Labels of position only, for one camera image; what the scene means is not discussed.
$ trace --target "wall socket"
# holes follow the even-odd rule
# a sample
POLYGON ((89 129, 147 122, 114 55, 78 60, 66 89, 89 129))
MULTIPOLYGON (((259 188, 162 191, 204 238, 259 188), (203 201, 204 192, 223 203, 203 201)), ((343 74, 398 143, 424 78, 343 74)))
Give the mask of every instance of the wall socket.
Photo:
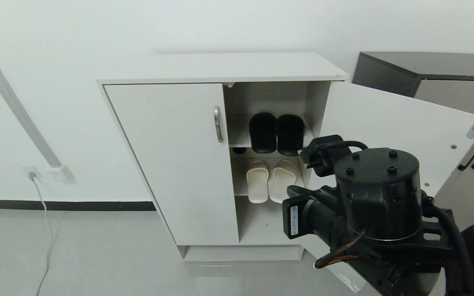
POLYGON ((21 164, 19 166, 25 172, 27 177, 28 177, 29 172, 34 172, 34 173, 36 173, 37 178, 41 178, 40 172, 36 169, 36 167, 34 165, 32 165, 32 164, 21 164))

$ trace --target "electrical outlet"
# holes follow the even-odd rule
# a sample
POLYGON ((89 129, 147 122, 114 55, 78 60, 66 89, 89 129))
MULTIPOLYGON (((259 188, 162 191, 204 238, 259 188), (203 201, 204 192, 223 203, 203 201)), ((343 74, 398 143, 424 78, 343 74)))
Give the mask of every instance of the electrical outlet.
POLYGON ((36 169, 36 167, 34 165, 32 165, 32 164, 21 164, 19 166, 25 172, 25 174, 27 174, 27 177, 28 177, 29 172, 34 172, 34 173, 36 173, 37 178, 41 178, 40 172, 36 169))
POLYGON ((69 171, 69 168, 66 165, 62 165, 60 167, 51 167, 47 169, 47 172, 49 172, 54 180, 65 182, 74 179, 73 174, 71 171, 69 171))

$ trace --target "white shoe cabinet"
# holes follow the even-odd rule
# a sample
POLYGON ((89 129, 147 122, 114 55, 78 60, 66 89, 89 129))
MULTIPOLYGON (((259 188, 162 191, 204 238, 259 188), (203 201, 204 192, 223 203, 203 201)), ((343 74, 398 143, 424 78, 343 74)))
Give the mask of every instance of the white shoe cabinet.
POLYGON ((254 153, 255 113, 301 116, 305 145, 338 134, 406 150, 432 196, 474 143, 474 114, 351 84, 316 53, 171 54, 114 66, 118 76, 98 84, 186 261, 299 260, 303 249, 329 249, 316 237, 288 240, 280 204, 248 201, 246 165, 255 159, 270 171, 280 159, 298 163, 299 186, 335 186, 297 157, 254 153))

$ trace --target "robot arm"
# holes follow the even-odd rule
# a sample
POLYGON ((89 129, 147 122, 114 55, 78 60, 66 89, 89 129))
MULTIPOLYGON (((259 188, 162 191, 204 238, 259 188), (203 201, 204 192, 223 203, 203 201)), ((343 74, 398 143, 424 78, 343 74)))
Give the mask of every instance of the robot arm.
POLYGON ((460 254, 474 295, 466 245, 451 210, 437 208, 421 190, 416 157, 333 135, 314 139, 301 158, 318 176, 333 174, 337 181, 334 188, 315 191, 290 186, 291 198, 283 202, 288 238, 315 234, 331 249, 314 267, 344 261, 382 295, 418 296, 428 295, 446 259, 460 254), (362 150, 352 153, 349 146, 362 150), (424 234, 440 240, 426 240, 424 234))

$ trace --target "black baseboard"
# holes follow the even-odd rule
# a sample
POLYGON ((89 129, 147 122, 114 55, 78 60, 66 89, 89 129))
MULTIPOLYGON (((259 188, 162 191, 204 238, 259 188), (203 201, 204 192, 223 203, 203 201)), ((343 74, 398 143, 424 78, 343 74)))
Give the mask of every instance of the black baseboard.
MULTIPOLYGON (((47 210, 156 210, 151 201, 137 202, 65 202, 46 201, 47 210)), ((0 200, 0 208, 11 210, 43 210, 40 201, 12 201, 0 200)))

